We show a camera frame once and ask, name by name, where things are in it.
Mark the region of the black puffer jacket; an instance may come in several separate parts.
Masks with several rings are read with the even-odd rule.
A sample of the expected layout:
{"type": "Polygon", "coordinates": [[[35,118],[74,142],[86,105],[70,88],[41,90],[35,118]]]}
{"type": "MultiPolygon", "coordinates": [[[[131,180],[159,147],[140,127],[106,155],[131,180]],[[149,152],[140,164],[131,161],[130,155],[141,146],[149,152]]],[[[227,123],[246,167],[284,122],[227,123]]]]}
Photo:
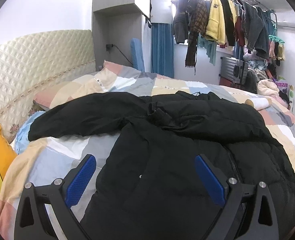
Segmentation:
{"type": "Polygon", "coordinates": [[[37,118],[28,138],[120,135],[81,225],[91,239],[201,239],[219,213],[198,178],[204,154],[229,178],[265,182],[279,236],[295,226],[295,172],[253,107],[214,93],[90,94],[37,118]]]}

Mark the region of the light blue pillow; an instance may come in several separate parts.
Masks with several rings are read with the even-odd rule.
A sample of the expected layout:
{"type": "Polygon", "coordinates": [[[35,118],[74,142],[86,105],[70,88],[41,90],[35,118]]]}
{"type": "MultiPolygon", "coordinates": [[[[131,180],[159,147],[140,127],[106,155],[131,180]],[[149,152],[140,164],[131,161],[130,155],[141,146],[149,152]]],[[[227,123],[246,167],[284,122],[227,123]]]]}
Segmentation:
{"type": "Polygon", "coordinates": [[[16,154],[21,154],[26,150],[29,144],[28,133],[30,130],[30,126],[36,118],[43,115],[44,113],[45,111],[37,111],[33,113],[31,116],[28,117],[27,121],[19,128],[13,142],[11,143],[11,146],[13,150],[16,152],[16,154]]]}

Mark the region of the white rolled cylinder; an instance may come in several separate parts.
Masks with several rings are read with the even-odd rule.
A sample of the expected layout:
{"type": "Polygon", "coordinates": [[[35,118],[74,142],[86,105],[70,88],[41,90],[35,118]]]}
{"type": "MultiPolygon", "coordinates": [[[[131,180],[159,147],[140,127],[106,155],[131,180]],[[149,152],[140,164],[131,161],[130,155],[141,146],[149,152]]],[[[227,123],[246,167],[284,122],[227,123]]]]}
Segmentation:
{"type": "Polygon", "coordinates": [[[272,100],[270,98],[248,98],[244,103],[260,111],[268,108],[272,104],[272,100]]]}

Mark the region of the cream fluffy garment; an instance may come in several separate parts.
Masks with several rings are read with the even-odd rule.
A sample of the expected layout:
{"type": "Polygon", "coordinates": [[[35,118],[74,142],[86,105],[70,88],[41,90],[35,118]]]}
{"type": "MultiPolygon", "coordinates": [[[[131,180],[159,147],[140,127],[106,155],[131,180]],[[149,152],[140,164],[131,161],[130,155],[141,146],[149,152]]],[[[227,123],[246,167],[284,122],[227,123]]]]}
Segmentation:
{"type": "Polygon", "coordinates": [[[257,93],[263,96],[279,96],[279,88],[277,85],[268,79],[260,80],[257,84],[257,93]]]}

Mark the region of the pink patchwork pillow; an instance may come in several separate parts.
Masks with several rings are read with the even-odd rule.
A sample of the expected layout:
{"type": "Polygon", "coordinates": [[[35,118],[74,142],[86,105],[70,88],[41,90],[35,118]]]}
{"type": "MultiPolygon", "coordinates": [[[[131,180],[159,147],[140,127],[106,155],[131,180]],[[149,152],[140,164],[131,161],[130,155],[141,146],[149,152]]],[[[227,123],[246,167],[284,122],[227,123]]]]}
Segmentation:
{"type": "Polygon", "coordinates": [[[88,94],[112,92],[129,87],[136,82],[140,74],[142,72],[133,67],[105,61],[99,72],[46,88],[36,93],[33,101],[44,110],[49,110],[88,94]]]}

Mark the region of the cream quilted headboard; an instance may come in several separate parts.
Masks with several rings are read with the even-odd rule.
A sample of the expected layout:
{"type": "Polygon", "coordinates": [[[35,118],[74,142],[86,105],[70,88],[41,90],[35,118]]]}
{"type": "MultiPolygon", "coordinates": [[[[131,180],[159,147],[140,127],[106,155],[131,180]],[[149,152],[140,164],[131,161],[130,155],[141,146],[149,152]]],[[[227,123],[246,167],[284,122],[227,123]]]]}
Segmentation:
{"type": "Polygon", "coordinates": [[[57,30],[0,45],[0,125],[12,142],[31,115],[34,95],[96,70],[92,33],[57,30]]]}

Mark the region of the blue folded board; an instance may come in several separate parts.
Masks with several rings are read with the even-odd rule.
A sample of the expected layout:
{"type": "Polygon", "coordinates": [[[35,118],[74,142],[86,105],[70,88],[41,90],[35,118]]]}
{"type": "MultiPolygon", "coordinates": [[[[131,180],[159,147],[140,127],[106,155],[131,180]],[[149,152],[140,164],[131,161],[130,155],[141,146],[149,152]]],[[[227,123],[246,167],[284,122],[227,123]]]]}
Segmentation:
{"type": "Polygon", "coordinates": [[[130,42],[133,68],[145,72],[143,50],[141,40],[132,38],[130,42]]]}

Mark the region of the maroon hanging garment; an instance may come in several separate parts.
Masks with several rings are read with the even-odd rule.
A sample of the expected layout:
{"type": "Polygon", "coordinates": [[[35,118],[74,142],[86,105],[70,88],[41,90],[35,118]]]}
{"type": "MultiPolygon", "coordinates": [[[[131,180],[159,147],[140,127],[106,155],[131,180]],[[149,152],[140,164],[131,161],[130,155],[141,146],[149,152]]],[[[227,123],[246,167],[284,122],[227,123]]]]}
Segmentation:
{"type": "Polygon", "coordinates": [[[238,16],[236,23],[235,23],[234,36],[235,36],[235,40],[239,44],[239,46],[244,47],[245,46],[245,38],[244,38],[244,33],[242,31],[241,25],[242,25],[242,19],[240,16],[238,16]]]}

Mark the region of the teal sock hanger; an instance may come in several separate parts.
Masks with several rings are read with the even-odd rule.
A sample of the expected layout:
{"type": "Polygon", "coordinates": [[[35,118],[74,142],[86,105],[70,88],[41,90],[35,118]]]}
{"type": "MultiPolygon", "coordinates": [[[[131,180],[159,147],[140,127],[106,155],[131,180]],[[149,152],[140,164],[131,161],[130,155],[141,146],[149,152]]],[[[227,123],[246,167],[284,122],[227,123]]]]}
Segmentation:
{"type": "Polygon", "coordinates": [[[285,43],[284,40],[282,40],[281,38],[279,38],[279,37],[277,36],[277,24],[274,23],[274,24],[273,24],[273,27],[274,27],[274,30],[273,30],[272,35],[268,35],[269,40],[270,40],[270,41],[274,41],[274,42],[278,42],[278,43],[280,43],[280,44],[284,44],[284,43],[285,43]]]}

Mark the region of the yellow hanging jacket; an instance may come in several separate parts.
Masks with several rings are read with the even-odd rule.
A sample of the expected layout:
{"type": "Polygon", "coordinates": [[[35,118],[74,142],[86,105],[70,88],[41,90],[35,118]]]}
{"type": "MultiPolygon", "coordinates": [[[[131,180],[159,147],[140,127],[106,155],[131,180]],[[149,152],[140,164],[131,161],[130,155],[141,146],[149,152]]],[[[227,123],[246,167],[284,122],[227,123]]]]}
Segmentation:
{"type": "Polygon", "coordinates": [[[226,42],[225,20],[221,0],[211,0],[205,38],[215,41],[219,45],[223,45],[226,42]]]}

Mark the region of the dark denim hanging jacket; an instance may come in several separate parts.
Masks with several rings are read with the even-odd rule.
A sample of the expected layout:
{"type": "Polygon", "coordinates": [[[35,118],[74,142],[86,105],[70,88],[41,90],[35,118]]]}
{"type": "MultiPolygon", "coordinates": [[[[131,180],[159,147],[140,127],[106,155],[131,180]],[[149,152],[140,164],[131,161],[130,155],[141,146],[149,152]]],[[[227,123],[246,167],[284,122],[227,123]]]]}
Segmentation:
{"type": "Polygon", "coordinates": [[[263,19],[262,10],[247,2],[240,2],[242,9],[242,30],[247,40],[247,49],[256,50],[256,54],[264,59],[269,58],[269,38],[267,23],[263,19]]]}

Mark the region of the brown plaid hanging scarf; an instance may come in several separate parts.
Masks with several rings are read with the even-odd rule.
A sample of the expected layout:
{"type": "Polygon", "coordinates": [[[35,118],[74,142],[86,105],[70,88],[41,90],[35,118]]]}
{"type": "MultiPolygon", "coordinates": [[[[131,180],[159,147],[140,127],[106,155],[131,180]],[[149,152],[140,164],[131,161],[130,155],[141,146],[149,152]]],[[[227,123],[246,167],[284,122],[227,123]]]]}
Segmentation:
{"type": "Polygon", "coordinates": [[[190,31],[185,66],[195,68],[198,36],[205,35],[208,24],[208,11],[205,0],[189,0],[187,9],[190,16],[190,31]]]}

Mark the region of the white air conditioner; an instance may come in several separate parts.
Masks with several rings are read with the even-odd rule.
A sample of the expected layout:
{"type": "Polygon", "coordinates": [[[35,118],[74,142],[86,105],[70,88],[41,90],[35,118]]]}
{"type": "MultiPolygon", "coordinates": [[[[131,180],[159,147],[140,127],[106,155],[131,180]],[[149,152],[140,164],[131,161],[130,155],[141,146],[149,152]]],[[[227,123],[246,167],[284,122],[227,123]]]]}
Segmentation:
{"type": "Polygon", "coordinates": [[[286,21],[278,22],[276,24],[276,27],[278,29],[285,28],[285,29],[289,29],[291,31],[295,31],[295,23],[293,23],[293,22],[286,22],[286,21]]]}

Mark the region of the dark grey hanging coat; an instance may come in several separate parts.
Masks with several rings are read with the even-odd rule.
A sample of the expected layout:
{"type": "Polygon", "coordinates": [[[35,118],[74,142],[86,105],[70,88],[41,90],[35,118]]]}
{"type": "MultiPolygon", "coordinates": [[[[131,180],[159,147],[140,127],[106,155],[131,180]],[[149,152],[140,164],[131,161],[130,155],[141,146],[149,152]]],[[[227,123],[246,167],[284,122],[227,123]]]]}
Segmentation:
{"type": "Polygon", "coordinates": [[[189,15],[188,15],[189,0],[172,0],[171,3],[175,6],[176,12],[173,18],[172,33],[177,44],[184,44],[189,35],[189,15]]]}

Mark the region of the grey wall cabinet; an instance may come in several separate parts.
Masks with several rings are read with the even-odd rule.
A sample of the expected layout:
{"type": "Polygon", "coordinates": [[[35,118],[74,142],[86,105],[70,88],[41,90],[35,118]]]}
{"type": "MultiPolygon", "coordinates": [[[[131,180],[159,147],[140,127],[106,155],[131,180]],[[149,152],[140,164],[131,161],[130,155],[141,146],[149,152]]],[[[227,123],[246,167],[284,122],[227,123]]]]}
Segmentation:
{"type": "Polygon", "coordinates": [[[145,71],[150,70],[151,0],[93,0],[92,35],[96,67],[110,61],[132,66],[130,42],[141,40],[145,71]]]}

